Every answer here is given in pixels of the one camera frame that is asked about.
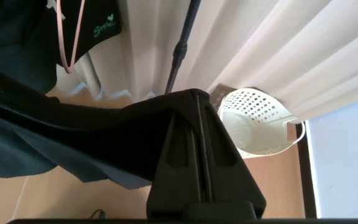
curtain fold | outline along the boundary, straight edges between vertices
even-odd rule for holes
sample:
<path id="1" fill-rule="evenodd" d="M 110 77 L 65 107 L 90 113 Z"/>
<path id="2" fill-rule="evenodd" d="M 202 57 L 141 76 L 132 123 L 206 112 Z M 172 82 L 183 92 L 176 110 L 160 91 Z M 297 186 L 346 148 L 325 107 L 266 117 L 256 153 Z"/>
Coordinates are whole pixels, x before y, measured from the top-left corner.
<path id="1" fill-rule="evenodd" d="M 134 101 L 163 94 L 189 3 L 119 0 L 122 33 L 77 62 L 94 67 L 83 86 Z M 173 91 L 220 83 L 256 87 L 300 119 L 357 102 L 358 0 L 202 1 Z"/>

pink bag handle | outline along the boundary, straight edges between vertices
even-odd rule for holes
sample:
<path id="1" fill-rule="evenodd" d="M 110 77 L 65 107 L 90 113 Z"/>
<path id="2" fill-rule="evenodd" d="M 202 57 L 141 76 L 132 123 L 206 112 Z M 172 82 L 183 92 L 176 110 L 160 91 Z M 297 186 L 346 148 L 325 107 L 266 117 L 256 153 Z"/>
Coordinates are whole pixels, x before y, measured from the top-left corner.
<path id="1" fill-rule="evenodd" d="M 75 56 L 76 56 L 77 45 L 78 45 L 78 36 L 80 35 L 81 21 L 82 21 L 82 14 L 84 11 L 85 0 L 81 0 L 81 7 L 80 7 L 80 13 L 78 14 L 77 28 L 75 30 L 75 38 L 74 38 L 73 52 L 71 54 L 70 66 L 68 66 L 67 64 L 67 58 L 65 52 L 65 41 L 63 38 L 62 7 L 60 5 L 60 1 L 61 0 L 57 0 L 57 9 L 56 9 L 60 57 L 62 58 L 62 64 L 66 72 L 71 73 L 74 71 Z"/>

black cloth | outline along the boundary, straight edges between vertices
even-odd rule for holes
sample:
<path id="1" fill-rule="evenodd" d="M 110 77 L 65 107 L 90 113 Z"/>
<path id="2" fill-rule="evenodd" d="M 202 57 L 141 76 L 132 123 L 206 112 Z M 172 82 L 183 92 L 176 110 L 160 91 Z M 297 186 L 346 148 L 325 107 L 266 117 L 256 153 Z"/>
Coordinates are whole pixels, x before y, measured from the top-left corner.
<path id="1" fill-rule="evenodd" d="M 83 182 L 150 184 L 172 113 L 198 130 L 201 90 L 158 96 L 120 110 L 60 104 L 0 74 L 0 177 L 56 165 Z"/>
<path id="2" fill-rule="evenodd" d="M 68 61 L 71 60 L 80 2 L 62 1 Z M 56 85 L 56 64 L 62 65 L 56 12 L 46 5 L 46 0 L 0 0 L 0 72 L 39 93 L 47 93 Z M 96 44 L 120 31 L 116 1 L 86 1 L 76 61 Z"/>

floor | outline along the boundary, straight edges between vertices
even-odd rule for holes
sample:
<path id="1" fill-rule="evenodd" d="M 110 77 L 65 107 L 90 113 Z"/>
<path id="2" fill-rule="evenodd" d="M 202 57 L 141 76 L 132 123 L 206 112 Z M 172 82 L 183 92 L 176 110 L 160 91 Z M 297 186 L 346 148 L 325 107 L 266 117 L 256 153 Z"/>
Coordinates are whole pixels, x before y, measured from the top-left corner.
<path id="1" fill-rule="evenodd" d="M 84 90 L 75 98 L 54 89 L 48 95 L 65 103 L 120 108 L 123 97 L 94 102 Z M 290 129 L 295 136 L 295 129 Z M 304 218 L 298 149 L 245 161 L 267 200 L 264 218 Z M 107 218 L 145 218 L 150 187 L 126 190 L 109 180 L 82 183 L 60 167 L 45 174 L 0 179 L 0 223 L 18 218 L 88 218 L 96 209 Z"/>

white laundry basket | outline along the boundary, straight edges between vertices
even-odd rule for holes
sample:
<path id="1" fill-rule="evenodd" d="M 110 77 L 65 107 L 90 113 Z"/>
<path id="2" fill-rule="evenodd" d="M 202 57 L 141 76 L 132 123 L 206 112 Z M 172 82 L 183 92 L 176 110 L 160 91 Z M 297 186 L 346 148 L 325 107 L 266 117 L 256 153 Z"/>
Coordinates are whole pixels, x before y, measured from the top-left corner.
<path id="1" fill-rule="evenodd" d="M 242 88 L 228 94 L 218 111 L 242 158 L 271 156 L 285 151 L 298 139 L 287 140 L 287 123 L 297 119 L 275 98 L 259 90 Z"/>

